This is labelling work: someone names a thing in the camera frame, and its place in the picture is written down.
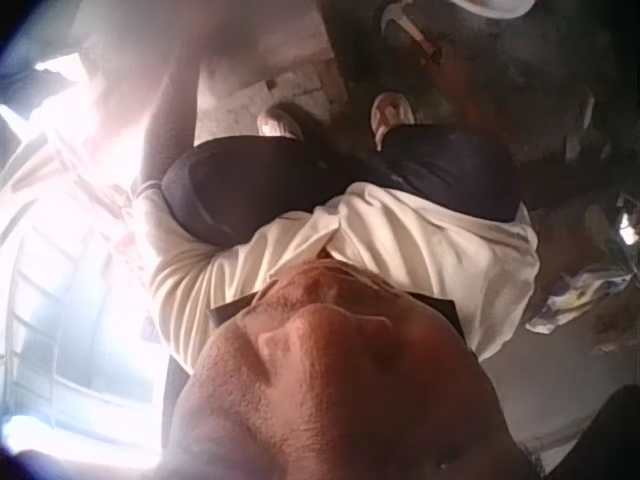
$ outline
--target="sneaker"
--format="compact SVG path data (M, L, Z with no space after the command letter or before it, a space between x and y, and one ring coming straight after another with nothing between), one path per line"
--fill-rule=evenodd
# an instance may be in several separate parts
M415 125L416 119L407 97L400 93L383 93L371 108L371 128L376 148L382 150L385 135L398 125Z
M287 137L303 140L300 125L291 115L277 107L271 107L258 117L258 132L261 137Z

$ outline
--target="man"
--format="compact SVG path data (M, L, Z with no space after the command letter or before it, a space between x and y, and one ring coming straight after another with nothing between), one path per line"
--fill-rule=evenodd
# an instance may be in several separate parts
M198 61L176 57L134 202L154 315L193 373L157 475L538 478L478 363L538 270L507 149L413 125L397 94L373 108L377 164L279 110L266 136L193 149Z

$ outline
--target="leg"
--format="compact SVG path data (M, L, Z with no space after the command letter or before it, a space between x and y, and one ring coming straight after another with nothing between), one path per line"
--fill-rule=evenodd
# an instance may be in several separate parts
M405 185L401 189L459 213L513 221L520 193L513 160L501 140L466 127L399 125L410 123L403 120L406 115L389 112L410 111L403 101L377 102L374 115L387 118L386 124L374 122L374 130L385 166Z
M342 194L362 179L358 170L358 162L283 135L230 137L184 155L162 188L187 232L227 249L284 213L312 212Z

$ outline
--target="hammer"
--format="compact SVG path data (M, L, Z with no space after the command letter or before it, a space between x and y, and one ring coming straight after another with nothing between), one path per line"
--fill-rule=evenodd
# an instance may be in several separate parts
M397 22L411 37L420 44L422 49L427 53L428 59L439 66L442 63L442 47L431 40L427 40L420 29L413 23L407 14L404 13L404 6L413 3L415 0L400 0L391 3L382 13L381 31L384 30L390 21Z

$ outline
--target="debris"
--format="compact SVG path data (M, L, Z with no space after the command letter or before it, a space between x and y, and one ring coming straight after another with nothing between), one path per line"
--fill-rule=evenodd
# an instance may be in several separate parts
M565 143L564 158L567 162L573 163L578 159L580 152L582 151L581 134L574 134L567 136Z
M582 119L582 129L586 130L591 126L591 120L593 119L593 109L596 106L596 98L591 92L588 93L587 105L584 108L584 117Z
M598 300L620 293L632 277L624 270L601 266L589 267L574 278L563 276L542 312L527 323L527 329L548 335L590 310Z

